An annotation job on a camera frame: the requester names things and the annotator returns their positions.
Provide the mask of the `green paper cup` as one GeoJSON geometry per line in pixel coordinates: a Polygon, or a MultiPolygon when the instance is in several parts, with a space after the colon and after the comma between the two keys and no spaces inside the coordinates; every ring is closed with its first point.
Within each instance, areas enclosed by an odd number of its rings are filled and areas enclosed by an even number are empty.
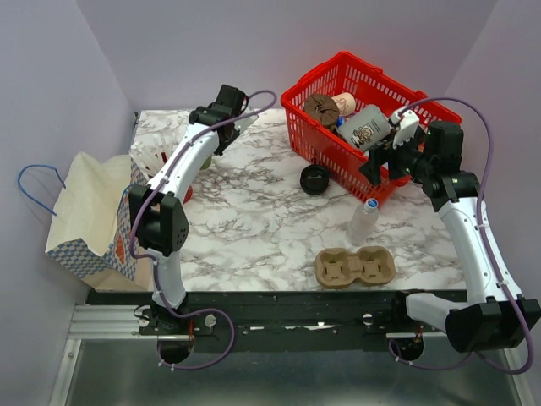
{"type": "Polygon", "coordinates": [[[212,163],[212,157],[213,157],[213,155],[209,155],[209,156],[205,159],[205,161],[203,162],[202,166],[201,166],[200,169],[199,169],[200,171],[204,171],[204,170],[207,170],[207,169],[210,168],[210,165],[211,165],[211,163],[212,163]]]}

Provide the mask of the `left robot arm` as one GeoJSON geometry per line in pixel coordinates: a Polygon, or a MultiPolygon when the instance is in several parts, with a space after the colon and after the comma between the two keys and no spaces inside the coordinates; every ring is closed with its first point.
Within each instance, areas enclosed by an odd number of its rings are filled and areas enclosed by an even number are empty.
{"type": "Polygon", "coordinates": [[[184,198],[205,161],[224,150],[256,119],[247,112],[249,96],[223,85],[208,106],[189,114],[189,124],[178,147],[145,186],[128,192],[130,235],[128,252],[136,260],[148,259],[154,283],[154,302],[164,307],[158,323],[170,334],[187,325],[179,308],[186,298],[180,271],[180,249],[189,234],[184,198]]]}

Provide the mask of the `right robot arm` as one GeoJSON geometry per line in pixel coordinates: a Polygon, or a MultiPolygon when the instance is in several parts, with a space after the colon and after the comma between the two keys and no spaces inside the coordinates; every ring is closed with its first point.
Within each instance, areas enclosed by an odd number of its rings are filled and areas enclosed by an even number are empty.
{"type": "Polygon", "coordinates": [[[489,228],[480,184],[474,173],[461,170],[464,133],[457,123],[434,121],[416,125],[397,144],[400,128],[378,133],[368,148],[369,159],[359,168],[372,184],[409,176],[421,185],[451,236],[467,287],[464,303],[424,291],[403,294],[389,310],[398,331],[418,322],[432,326],[460,353],[517,347],[540,318],[536,299],[526,299],[513,281],[489,228]]]}

